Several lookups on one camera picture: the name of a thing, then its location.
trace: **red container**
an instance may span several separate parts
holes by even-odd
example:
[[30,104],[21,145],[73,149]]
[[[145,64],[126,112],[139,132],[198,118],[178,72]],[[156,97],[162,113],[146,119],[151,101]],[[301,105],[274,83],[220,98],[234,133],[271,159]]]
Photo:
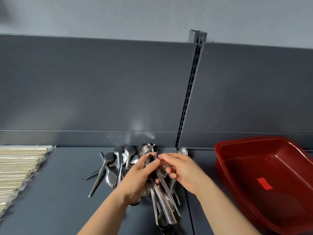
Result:
[[313,230],[313,158],[283,137],[219,142],[216,167],[239,210],[282,235]]

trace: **red label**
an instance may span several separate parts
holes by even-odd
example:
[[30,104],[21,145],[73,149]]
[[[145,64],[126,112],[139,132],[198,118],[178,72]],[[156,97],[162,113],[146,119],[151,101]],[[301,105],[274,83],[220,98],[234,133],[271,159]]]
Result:
[[261,186],[263,186],[263,188],[265,190],[270,190],[270,189],[273,189],[272,186],[270,186],[269,183],[267,183],[267,181],[265,180],[264,177],[261,177],[261,178],[257,178],[258,182],[261,184]]

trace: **clear plastic wrap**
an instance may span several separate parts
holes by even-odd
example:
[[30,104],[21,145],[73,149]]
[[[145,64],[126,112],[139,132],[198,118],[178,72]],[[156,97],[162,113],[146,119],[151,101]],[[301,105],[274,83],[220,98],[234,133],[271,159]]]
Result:
[[0,218],[55,146],[0,146]]

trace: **person's left arm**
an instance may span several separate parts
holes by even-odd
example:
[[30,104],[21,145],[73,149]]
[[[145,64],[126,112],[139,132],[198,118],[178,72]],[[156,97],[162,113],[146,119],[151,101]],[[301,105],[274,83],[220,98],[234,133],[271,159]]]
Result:
[[144,168],[148,154],[128,171],[122,182],[100,205],[77,235],[115,235],[118,233],[129,204],[135,203],[146,191],[148,176],[160,165],[156,159]]

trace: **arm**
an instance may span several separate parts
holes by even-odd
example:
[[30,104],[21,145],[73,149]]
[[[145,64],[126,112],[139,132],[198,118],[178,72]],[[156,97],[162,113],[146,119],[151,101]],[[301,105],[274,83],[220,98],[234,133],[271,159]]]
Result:
[[170,178],[176,179],[189,192],[197,196],[215,235],[260,235],[190,157],[170,153],[159,155],[159,159],[162,160],[161,164],[171,165],[166,168]]
[[156,159],[144,167],[148,154],[132,166],[122,182],[100,205],[77,235],[117,234],[129,204],[135,203],[146,191],[145,183],[151,172],[158,168]]

